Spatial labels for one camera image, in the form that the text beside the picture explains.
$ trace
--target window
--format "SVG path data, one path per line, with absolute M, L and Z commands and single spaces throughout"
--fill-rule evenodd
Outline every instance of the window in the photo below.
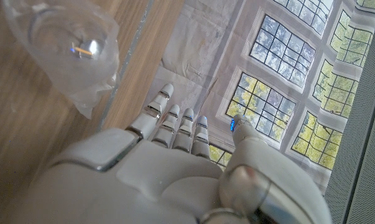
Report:
M 322 35 L 331 4 L 327 7 L 319 0 L 274 0 Z
M 331 47 L 339 52 L 339 49 L 343 43 L 343 39 L 345 36 L 345 31 L 348 28 L 350 22 L 350 16 L 342 10 L 341 16 L 339 18 L 338 24 L 336 25 L 334 34 L 331 39 Z
M 332 170 L 341 138 L 341 132 L 318 123 L 317 118 L 307 112 L 302 128 L 292 146 L 292 150 Z
M 227 163 L 229 163 L 231 159 L 231 154 L 226 152 L 224 149 L 210 144 L 210 159 L 213 163 L 217 164 L 223 171 L 225 171 Z
M 294 107 L 294 102 L 242 73 L 226 114 L 245 115 L 258 131 L 280 142 Z
M 375 0 L 357 0 L 359 6 L 375 9 Z
M 303 87 L 314 49 L 279 22 L 265 16 L 250 56 Z
M 336 59 L 363 67 L 372 40 L 372 33 L 348 26 Z
M 325 60 L 313 96 L 321 101 L 322 109 L 349 118 L 358 82 L 331 71 L 332 65 Z

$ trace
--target robotic hand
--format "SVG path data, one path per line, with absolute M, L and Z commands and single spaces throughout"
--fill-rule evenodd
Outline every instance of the robotic hand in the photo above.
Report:
M 331 223 L 311 178 L 244 116 L 231 123 L 236 150 L 224 172 L 209 160 L 204 116 L 192 135 L 191 109 L 175 131 L 179 107 L 171 106 L 148 141 L 172 92 L 164 86 L 126 130 L 103 131 L 57 156 L 14 222 Z

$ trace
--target blue light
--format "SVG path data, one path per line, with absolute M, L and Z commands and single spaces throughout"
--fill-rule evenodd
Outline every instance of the blue light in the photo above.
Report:
M 234 131 L 234 118 L 231 118 L 230 131 Z

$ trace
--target wooden surface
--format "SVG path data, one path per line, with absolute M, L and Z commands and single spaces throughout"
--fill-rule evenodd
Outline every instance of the wooden surface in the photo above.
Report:
M 124 128 L 139 113 L 183 0 L 110 0 L 94 3 L 120 25 L 120 69 L 144 13 L 147 19 L 113 101 L 109 93 L 83 117 L 61 95 L 7 27 L 0 5 L 0 221 L 48 160 L 69 144 L 103 129 Z M 111 103 L 108 113 L 103 113 Z

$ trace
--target plastic bag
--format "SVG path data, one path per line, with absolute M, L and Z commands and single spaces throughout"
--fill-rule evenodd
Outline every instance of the plastic bag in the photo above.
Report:
M 2 0 L 9 26 L 53 85 L 91 112 L 117 82 L 119 26 L 84 0 Z

